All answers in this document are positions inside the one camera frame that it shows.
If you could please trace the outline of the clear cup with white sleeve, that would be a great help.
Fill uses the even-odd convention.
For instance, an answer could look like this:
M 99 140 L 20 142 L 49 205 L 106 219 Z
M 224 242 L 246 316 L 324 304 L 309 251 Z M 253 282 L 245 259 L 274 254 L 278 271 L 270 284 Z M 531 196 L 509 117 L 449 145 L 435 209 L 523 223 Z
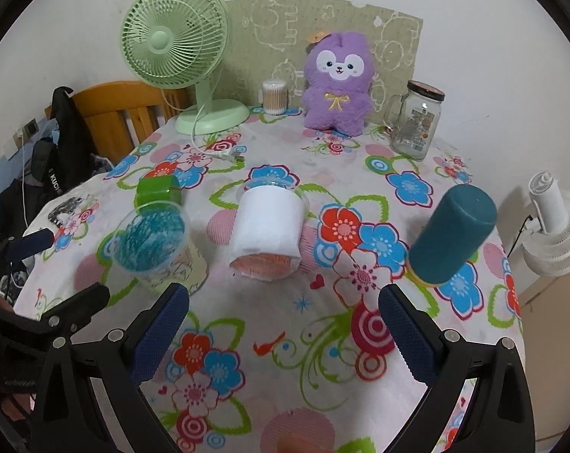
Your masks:
M 265 282 L 284 279 L 301 263 L 308 201 L 294 181 L 260 176 L 240 189 L 229 242 L 230 268 Z

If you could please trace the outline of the clear cup with teal pattern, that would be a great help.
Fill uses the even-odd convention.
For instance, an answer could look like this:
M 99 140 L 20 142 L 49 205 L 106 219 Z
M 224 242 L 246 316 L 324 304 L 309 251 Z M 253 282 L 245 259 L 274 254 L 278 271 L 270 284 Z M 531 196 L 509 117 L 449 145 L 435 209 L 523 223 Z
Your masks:
M 197 293 L 208 276 L 183 207 L 168 200 L 144 203 L 126 215 L 112 236 L 110 254 L 122 273 L 157 294 L 171 283 Z

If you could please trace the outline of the teal cylindrical cup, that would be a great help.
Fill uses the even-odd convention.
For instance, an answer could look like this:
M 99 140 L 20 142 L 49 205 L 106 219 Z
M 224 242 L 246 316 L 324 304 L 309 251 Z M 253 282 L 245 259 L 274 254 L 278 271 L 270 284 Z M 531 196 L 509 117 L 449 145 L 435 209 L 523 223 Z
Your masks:
M 407 253 L 407 267 L 425 285 L 450 281 L 496 227 L 490 196 L 471 185 L 456 185 L 440 199 Z

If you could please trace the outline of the black bag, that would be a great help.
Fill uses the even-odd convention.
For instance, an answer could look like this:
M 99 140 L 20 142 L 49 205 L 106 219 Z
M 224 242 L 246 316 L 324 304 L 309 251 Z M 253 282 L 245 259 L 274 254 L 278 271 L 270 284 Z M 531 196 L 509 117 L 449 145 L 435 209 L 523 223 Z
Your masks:
M 97 149 L 71 93 L 66 86 L 52 92 L 58 138 L 38 139 L 25 172 L 0 192 L 0 238 L 22 235 L 48 202 L 94 174 Z

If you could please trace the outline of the green tape roll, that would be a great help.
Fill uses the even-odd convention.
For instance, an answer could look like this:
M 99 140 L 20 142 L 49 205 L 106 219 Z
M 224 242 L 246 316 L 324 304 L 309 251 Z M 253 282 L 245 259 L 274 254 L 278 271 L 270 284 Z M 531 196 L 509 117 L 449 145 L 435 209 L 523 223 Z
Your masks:
M 150 202 L 173 202 L 181 205 L 183 195 L 177 177 L 169 175 L 141 178 L 134 195 L 134 206 L 139 208 Z

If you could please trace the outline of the white small fan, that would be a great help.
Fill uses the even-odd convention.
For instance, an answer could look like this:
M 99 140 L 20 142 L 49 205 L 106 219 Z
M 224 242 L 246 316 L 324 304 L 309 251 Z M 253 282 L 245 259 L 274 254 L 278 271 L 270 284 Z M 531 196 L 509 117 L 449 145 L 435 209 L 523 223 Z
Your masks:
M 528 268 L 539 276 L 570 273 L 570 191 L 562 190 L 549 171 L 540 171 L 528 183 L 536 218 L 526 225 L 522 242 Z

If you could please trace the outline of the wooden chair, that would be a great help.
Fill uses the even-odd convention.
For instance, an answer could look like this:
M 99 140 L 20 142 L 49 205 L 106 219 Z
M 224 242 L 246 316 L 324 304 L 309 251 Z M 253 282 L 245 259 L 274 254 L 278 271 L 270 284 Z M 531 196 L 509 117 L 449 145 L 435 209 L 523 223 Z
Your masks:
M 71 97 L 94 140 L 95 157 L 105 157 L 113 164 L 147 140 L 160 119 L 169 120 L 190 105 L 184 90 L 161 90 L 141 81 L 98 84 L 72 90 Z M 45 109 L 49 119 L 51 104 Z

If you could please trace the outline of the floral tablecloth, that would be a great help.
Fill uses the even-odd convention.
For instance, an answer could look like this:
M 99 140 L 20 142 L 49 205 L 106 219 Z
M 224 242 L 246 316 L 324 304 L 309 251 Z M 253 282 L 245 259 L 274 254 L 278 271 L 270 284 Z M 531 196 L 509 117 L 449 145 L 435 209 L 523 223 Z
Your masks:
M 441 287 L 407 272 L 407 248 L 442 196 L 471 181 L 457 150 L 435 141 L 414 162 L 377 128 L 348 138 L 300 117 L 253 115 L 191 139 L 165 125 L 114 169 L 50 202 L 30 223 L 54 244 L 34 262 L 16 302 L 43 313 L 94 282 L 108 307 L 78 333 L 95 341 L 125 327 L 154 294 L 113 263 L 110 242 L 144 177 L 173 175 L 208 276 L 144 395 L 184 452 L 272 452 L 283 434 L 335 452 L 380 452 L 423 395 L 377 309 L 394 282 L 441 328 L 493 344 L 522 342 L 514 280 L 492 234 Z M 308 201 L 299 269 L 262 282 L 229 266 L 240 189 L 251 178 L 295 182 Z

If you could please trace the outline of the glass mason jar mug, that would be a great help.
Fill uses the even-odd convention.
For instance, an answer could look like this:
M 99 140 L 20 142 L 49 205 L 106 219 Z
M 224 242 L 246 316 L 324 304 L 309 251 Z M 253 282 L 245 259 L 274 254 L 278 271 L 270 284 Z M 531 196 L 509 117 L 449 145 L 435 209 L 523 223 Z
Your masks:
M 426 83 L 408 80 L 407 91 L 389 98 L 384 121 L 392 148 L 412 160 L 427 156 L 446 94 Z

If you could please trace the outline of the green desk fan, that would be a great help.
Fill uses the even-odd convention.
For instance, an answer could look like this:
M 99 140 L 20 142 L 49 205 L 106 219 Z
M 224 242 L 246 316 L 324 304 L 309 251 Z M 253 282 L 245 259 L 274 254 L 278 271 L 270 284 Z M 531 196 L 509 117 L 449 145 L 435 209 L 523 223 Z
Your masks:
M 177 112 L 174 129 L 197 136 L 237 127 L 249 108 L 213 96 L 212 78 L 230 40 L 223 0 L 135 0 L 125 13 L 119 43 L 137 78 L 161 90 L 195 88 L 196 103 Z

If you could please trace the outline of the cotton swab container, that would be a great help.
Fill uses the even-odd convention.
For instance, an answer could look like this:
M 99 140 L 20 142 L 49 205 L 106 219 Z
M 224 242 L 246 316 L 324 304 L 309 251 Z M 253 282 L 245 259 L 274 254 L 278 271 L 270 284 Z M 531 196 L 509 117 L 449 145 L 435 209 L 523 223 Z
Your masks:
M 288 104 L 288 87 L 282 79 L 268 79 L 261 84 L 262 108 L 265 114 L 281 116 Z

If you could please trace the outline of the purple plush toy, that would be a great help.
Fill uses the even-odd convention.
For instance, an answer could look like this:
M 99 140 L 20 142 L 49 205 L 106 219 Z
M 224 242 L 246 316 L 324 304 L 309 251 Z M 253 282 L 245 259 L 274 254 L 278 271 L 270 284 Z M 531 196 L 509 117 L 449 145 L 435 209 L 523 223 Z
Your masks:
M 375 66 L 367 37 L 351 31 L 323 37 L 308 53 L 303 73 L 305 127 L 361 135 L 373 110 Z

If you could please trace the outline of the green patterned wall mat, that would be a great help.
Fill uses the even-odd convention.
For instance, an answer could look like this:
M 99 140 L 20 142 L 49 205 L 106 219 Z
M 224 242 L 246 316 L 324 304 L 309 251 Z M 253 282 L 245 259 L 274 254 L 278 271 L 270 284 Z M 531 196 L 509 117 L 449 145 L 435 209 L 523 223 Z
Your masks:
M 423 20 L 397 10 L 347 0 L 230 0 L 230 41 L 213 95 L 259 104 L 266 79 L 286 82 L 288 103 L 301 104 L 303 65 L 319 34 L 354 31 L 367 36 L 374 60 L 370 121 L 383 120 L 389 98 L 413 78 Z

